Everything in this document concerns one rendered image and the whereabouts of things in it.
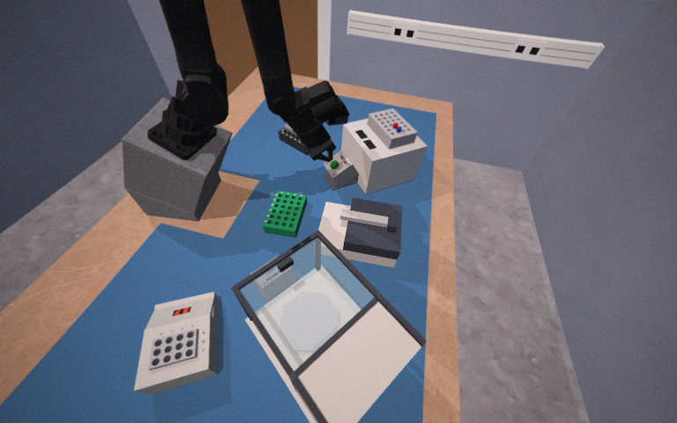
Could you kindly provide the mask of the green tube rack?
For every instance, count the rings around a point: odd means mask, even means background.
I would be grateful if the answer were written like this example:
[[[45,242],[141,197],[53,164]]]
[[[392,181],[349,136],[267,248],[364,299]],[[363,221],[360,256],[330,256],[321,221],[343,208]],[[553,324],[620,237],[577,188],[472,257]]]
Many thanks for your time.
[[[263,224],[267,234],[296,238],[307,204],[307,195],[279,191]]]

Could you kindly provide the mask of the blue bench mat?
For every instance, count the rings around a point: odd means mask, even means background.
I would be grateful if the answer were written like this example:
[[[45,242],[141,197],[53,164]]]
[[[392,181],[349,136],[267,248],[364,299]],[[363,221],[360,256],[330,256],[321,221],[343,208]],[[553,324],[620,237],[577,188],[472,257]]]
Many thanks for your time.
[[[394,268],[348,260],[426,339],[436,113],[346,96],[347,123],[394,108],[428,146],[414,180],[365,194],[331,189],[324,160],[279,139],[266,99],[230,140],[220,171],[260,180],[224,238],[160,223],[0,404],[0,423],[309,423],[231,287],[319,229],[325,203],[402,206]],[[288,124],[287,124],[288,125]],[[264,232],[279,191],[307,195],[296,238]],[[219,374],[153,395],[134,391],[154,306],[219,297]],[[426,344],[357,423],[423,423]]]

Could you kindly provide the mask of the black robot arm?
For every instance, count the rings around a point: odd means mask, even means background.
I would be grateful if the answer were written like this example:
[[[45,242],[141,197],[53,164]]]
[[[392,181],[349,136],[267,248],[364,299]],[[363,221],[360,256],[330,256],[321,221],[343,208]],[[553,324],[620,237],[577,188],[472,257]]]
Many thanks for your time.
[[[324,122],[347,124],[345,104],[326,80],[294,91],[279,0],[241,1],[268,108],[296,134],[310,130],[315,118],[309,134],[322,145],[331,138]],[[227,119],[227,76],[219,64],[216,68],[204,0],[160,0],[160,5],[183,81],[177,80],[162,122],[147,137],[188,160],[216,136],[214,125]]]

